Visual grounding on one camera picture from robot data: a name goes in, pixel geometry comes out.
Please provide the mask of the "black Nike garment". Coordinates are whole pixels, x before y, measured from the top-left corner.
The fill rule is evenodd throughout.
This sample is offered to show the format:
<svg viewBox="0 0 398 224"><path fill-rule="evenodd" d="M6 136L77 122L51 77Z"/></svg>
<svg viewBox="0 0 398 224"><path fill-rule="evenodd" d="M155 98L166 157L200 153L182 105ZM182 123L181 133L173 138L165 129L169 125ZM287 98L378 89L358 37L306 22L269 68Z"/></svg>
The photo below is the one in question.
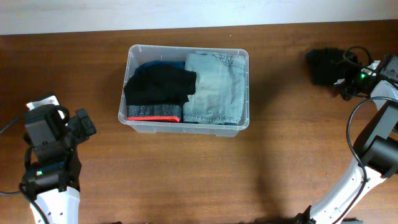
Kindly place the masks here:
<svg viewBox="0 0 398 224"><path fill-rule="evenodd" d="M332 86L338 80L350 79L360 68L343 58L344 50L337 48L313 49L305 55L314 85Z"/></svg>

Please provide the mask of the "black garment with red trim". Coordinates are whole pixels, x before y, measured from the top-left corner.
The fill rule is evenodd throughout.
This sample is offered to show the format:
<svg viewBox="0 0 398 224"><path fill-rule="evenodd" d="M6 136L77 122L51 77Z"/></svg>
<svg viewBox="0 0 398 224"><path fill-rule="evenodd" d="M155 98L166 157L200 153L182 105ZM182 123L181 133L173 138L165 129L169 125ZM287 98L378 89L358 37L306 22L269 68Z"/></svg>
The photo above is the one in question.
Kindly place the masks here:
<svg viewBox="0 0 398 224"><path fill-rule="evenodd" d="M167 65L134 74L124 86L127 119L181 122L183 105L196 92L196 79L195 72Z"/></svg>

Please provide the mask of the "light blue jeans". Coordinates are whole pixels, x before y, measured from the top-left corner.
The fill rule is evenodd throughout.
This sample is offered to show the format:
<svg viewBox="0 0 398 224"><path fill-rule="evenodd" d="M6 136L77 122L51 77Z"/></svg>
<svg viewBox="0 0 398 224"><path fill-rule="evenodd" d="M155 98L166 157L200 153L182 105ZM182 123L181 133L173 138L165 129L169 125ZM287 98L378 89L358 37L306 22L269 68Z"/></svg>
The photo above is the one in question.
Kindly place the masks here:
<svg viewBox="0 0 398 224"><path fill-rule="evenodd" d="M188 54L185 69L197 74L195 93L183 105L183 120L198 124L241 122L246 60L240 55L197 51Z"/></svg>

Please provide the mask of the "teal blue shirt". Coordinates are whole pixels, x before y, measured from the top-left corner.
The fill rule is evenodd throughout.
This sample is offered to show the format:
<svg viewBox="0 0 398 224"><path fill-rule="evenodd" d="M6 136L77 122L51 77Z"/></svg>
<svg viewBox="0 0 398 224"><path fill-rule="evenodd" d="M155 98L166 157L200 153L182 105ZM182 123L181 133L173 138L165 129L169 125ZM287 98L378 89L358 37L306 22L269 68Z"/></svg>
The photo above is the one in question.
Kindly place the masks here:
<svg viewBox="0 0 398 224"><path fill-rule="evenodd" d="M151 62L143 63L140 66L138 66L135 69L134 74L137 75L137 74L143 73L146 68L158 67L158 66L164 66L164 65L171 66L171 67L176 67L176 68L181 68L181 69L185 68L185 62L184 61L175 61L175 62L173 62L173 61L154 60L154 61L151 61Z"/></svg>

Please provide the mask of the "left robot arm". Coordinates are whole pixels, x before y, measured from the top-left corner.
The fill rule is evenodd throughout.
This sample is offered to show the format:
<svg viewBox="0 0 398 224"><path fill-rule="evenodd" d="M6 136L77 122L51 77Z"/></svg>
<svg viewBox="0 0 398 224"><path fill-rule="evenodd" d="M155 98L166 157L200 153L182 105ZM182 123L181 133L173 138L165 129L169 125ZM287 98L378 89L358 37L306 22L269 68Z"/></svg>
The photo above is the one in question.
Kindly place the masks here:
<svg viewBox="0 0 398 224"><path fill-rule="evenodd" d="M81 162L77 147L96 134L85 109L70 116L60 105L27 112L25 173L19 184L36 223L78 223Z"/></svg>

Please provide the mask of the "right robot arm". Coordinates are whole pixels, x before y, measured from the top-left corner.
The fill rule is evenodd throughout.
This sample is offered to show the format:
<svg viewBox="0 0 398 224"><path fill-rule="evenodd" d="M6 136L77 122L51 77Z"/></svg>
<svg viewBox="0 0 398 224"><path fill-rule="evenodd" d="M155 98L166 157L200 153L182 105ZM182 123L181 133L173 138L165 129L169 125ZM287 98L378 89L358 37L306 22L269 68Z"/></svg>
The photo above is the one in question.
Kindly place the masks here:
<svg viewBox="0 0 398 224"><path fill-rule="evenodd" d="M344 100L358 97L363 101L353 109L346 125L353 158L345 174L325 197L288 223L342 223L371 189L397 173L397 141L390 137L397 132L397 54L386 54L380 60L369 56L361 63L350 47L315 49L305 58L314 84L334 85ZM354 115L369 102L375 103L377 113L351 141Z"/></svg>

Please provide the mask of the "clear plastic storage bin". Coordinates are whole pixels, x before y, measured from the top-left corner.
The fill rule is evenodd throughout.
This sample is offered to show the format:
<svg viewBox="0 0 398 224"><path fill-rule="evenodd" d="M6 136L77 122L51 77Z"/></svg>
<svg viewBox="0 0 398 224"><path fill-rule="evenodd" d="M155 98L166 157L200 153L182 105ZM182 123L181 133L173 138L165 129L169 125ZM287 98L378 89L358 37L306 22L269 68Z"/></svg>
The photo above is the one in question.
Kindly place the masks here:
<svg viewBox="0 0 398 224"><path fill-rule="evenodd" d="M245 89L244 109L241 122L238 125L212 125L192 123L167 123L152 121L130 121L127 119L127 106L125 94L121 93L118 120L130 126L138 133L187 133L187 134L210 134L219 137L235 137L240 131L249 126L249 54L244 49L217 49L201 47L177 47L161 45L135 44L129 48L127 55L126 71L123 83L134 75L135 69L143 63L161 61L183 61L186 56L197 51L217 52L244 57L245 60Z"/></svg>

